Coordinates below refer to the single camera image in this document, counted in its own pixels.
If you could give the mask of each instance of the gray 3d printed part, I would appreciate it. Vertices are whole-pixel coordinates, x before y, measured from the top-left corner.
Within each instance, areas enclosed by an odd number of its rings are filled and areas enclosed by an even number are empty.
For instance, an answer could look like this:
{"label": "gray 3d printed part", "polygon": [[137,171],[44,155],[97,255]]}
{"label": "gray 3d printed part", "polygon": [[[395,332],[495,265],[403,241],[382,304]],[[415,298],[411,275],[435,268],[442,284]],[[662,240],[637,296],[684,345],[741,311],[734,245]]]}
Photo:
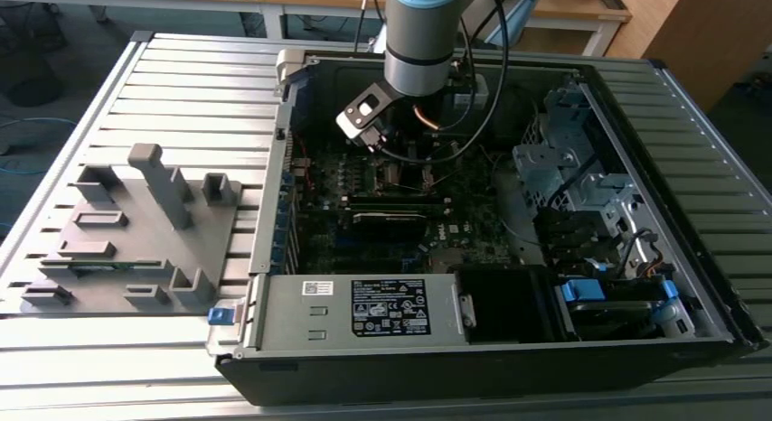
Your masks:
{"label": "gray 3d printed part", "polygon": [[36,306],[61,306],[69,303],[72,293],[68,292],[61,285],[56,284],[28,285],[24,289],[21,299]]}
{"label": "gray 3d printed part", "polygon": [[83,229],[88,229],[99,227],[124,227],[125,224],[129,223],[129,219],[120,210],[96,210],[76,213],[72,222],[75,222],[75,225]]}
{"label": "gray 3d printed part", "polygon": [[168,303],[168,296],[157,284],[127,284],[123,297],[137,308]]}
{"label": "gray 3d printed part", "polygon": [[[242,184],[215,174],[212,179],[216,182],[212,184],[217,185],[217,191],[226,191],[220,196],[232,195],[232,201],[230,206],[226,200],[220,200],[209,207],[204,182],[187,182],[183,188],[180,180],[167,178],[168,191],[177,201],[184,191],[191,194],[189,201],[181,205],[192,226],[175,229],[144,180],[115,182],[109,167],[95,170],[85,166],[83,171],[91,176],[89,180],[95,180],[87,193],[101,188],[108,200],[83,200],[75,206],[75,216],[60,235],[64,247],[43,259],[39,266],[49,280],[72,293],[77,302],[22,303],[22,312],[204,313],[215,302]],[[179,170],[164,168],[163,171],[171,171],[171,179],[181,179]],[[100,179],[107,179],[108,184],[101,184]],[[92,218],[96,224],[79,223],[83,218]],[[100,218],[129,223],[103,224]],[[163,287],[167,300],[148,302],[144,299],[147,290],[140,289],[128,292],[127,297],[127,285],[157,285]]]}
{"label": "gray 3d printed part", "polygon": [[109,190],[120,184],[108,165],[89,165],[83,168],[77,181],[72,184],[88,202],[112,202]]}
{"label": "gray 3d printed part", "polygon": [[116,255],[116,247],[107,240],[96,242],[64,240],[56,253],[61,257],[109,258]]}
{"label": "gray 3d printed part", "polygon": [[191,214],[184,208],[180,189],[175,184],[179,179],[172,180],[180,177],[180,173],[175,171],[171,177],[168,176],[167,168],[160,162],[161,154],[160,145],[137,143],[131,148],[129,166],[143,172],[147,188],[167,214],[171,225],[175,229],[185,229],[191,225]]}
{"label": "gray 3d printed part", "polygon": [[236,201],[236,195],[230,187],[228,175],[224,173],[208,173],[204,176],[201,185],[205,204],[209,206],[232,206]]}
{"label": "gray 3d printed part", "polygon": [[201,304],[211,301],[215,287],[208,282],[201,269],[195,271],[191,281],[181,269],[176,268],[168,284],[168,291],[180,299],[183,304]]}

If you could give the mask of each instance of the blue cable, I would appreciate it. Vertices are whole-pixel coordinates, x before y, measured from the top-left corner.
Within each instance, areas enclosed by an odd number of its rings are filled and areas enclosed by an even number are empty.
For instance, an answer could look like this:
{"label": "blue cable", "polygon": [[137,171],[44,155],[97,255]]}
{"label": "blue cable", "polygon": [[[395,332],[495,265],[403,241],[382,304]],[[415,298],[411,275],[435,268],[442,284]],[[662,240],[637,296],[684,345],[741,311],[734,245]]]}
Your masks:
{"label": "blue cable", "polygon": [[57,118],[57,117],[29,117],[29,118],[17,118],[14,120],[8,121],[6,123],[4,123],[2,125],[0,125],[0,128],[6,127],[6,126],[13,126],[17,123],[22,123],[22,122],[44,122],[44,121],[51,121],[51,122],[57,122],[57,123],[67,123],[71,126],[76,126],[77,123],[73,122],[72,120],[68,120],[65,118]]}
{"label": "blue cable", "polygon": [[[57,122],[57,123],[67,123],[71,126],[76,126],[77,123],[73,122],[72,120],[67,120],[65,118],[57,118],[57,117],[29,117],[29,118],[17,118],[14,120],[8,121],[6,123],[0,125],[0,129],[6,127],[6,126],[13,126],[17,125],[18,123],[22,122],[44,122],[44,121],[51,121],[51,122]],[[0,173],[5,173],[5,174],[18,174],[18,175],[35,175],[35,174],[43,174],[45,173],[47,170],[44,171],[13,171],[13,170],[6,170],[5,168],[0,168]]]}
{"label": "blue cable", "polygon": [[0,173],[5,173],[5,174],[18,174],[18,175],[35,175],[35,174],[43,174],[45,173],[48,170],[43,170],[43,171],[13,171],[13,170],[6,170],[5,168],[0,168]]}

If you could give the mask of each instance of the motherboard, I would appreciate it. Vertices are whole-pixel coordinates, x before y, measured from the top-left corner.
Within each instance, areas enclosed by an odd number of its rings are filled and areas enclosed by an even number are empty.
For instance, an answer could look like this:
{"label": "motherboard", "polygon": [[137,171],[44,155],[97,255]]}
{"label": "motherboard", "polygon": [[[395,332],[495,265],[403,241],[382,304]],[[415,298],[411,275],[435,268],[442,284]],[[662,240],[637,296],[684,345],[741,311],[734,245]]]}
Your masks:
{"label": "motherboard", "polygon": [[[455,142],[435,146],[441,154]],[[433,166],[335,142],[308,151],[299,139],[296,147],[300,273],[446,273],[465,263],[513,261],[491,187],[503,154],[481,148]]]}

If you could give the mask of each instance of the power supply label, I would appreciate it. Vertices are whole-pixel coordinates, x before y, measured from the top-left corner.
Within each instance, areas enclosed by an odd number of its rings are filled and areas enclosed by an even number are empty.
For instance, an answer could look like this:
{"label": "power supply label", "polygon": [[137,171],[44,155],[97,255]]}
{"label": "power supply label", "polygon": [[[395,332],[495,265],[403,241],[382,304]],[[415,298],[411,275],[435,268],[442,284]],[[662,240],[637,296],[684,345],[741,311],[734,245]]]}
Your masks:
{"label": "power supply label", "polygon": [[351,319],[356,337],[431,334],[423,280],[351,281]]}

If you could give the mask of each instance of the aluminum extrusion table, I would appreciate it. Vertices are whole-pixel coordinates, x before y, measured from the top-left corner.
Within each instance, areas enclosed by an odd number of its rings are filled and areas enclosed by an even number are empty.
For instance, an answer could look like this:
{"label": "aluminum extrusion table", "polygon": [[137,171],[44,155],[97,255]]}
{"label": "aluminum extrusion table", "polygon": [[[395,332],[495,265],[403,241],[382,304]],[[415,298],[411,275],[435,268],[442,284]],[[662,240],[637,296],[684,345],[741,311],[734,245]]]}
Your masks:
{"label": "aluminum extrusion table", "polygon": [[[278,104],[276,54],[287,47],[347,50],[351,45],[139,35],[0,248],[0,298],[14,295],[13,287],[35,277],[37,257],[56,244],[56,231],[80,199],[67,186],[79,165],[124,165],[131,145],[141,141],[167,148],[164,164],[180,166],[185,178],[199,179],[216,169],[244,185],[219,288],[223,298],[243,295],[274,130],[275,111],[266,107]],[[666,70],[645,61],[514,57],[583,62],[601,72],[754,319],[765,330],[772,328],[772,199]],[[137,175],[125,166],[116,170]],[[204,348],[207,334],[204,317],[0,320],[0,418],[360,419],[518,411],[531,413],[521,418],[542,419],[547,410],[550,419],[617,419],[621,410],[625,418],[641,419],[713,414],[756,418],[772,410],[769,350],[726,365],[685,370],[625,392],[252,407],[215,370]]]}

